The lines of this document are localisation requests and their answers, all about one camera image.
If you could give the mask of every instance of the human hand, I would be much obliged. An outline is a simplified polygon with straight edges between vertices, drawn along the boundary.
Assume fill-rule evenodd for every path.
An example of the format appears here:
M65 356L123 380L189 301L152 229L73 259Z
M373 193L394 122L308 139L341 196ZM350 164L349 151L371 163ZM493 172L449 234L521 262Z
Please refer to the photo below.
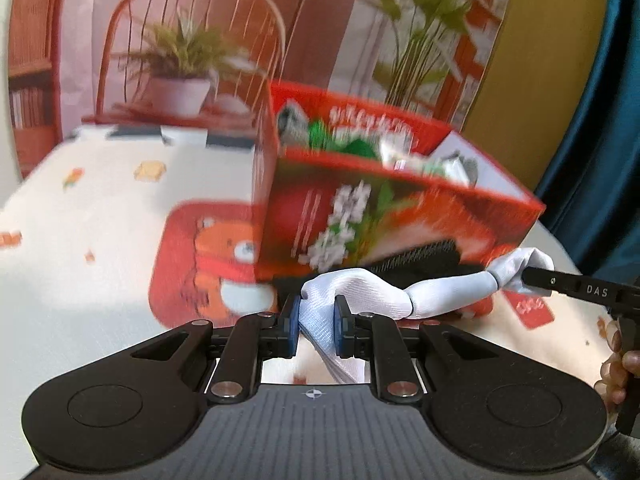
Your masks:
M625 400L629 374L640 377L640 351L622 354L622 337L615 321L607 325L607 344L613 354L600 367L602 379L594 384L594 388L602 397L607 411L615 413Z

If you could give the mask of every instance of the white fabric tied with band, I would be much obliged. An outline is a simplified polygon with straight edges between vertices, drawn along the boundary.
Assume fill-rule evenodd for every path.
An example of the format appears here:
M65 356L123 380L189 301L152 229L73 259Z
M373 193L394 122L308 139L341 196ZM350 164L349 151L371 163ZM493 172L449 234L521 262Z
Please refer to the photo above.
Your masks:
M354 314L373 312L392 319L423 319L446 314L490 296L500 288L549 296L548 290L522 283L525 267L553 270L549 256L535 248L517 248L500 256L486 270L466 276L425 280L401 290L364 269L328 272L302 287L300 328L314 344L339 383L363 383L365 363L340 359L334 348L334 301L342 294Z

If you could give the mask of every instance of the curtain fold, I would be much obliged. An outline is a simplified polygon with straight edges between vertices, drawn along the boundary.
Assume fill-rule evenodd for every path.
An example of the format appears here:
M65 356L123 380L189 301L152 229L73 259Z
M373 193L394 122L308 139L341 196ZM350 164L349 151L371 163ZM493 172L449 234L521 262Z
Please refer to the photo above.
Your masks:
M640 0L608 0L587 85L536 189L542 223L583 273L638 275L639 170Z

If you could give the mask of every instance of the metal screw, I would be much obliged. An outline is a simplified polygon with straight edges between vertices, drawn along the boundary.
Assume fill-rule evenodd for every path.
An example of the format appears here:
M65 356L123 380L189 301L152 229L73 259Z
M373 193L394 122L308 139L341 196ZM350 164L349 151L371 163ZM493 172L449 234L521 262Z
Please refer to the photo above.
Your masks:
M231 399L242 393L242 386L233 381L220 381L211 387L211 393L224 399Z
M387 386L386 390L395 397L413 397L418 393L418 385L409 381L396 381Z

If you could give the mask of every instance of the gray ridged panel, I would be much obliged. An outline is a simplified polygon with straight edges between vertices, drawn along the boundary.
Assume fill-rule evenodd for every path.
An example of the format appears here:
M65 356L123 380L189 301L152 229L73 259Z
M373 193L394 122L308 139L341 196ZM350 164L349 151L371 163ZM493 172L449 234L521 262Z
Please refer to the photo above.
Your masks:
M414 408L377 400L367 385L264 384L242 404L213 408L183 446L127 472L85 475L48 466L30 480L593 480L584 466L514 476L461 459Z

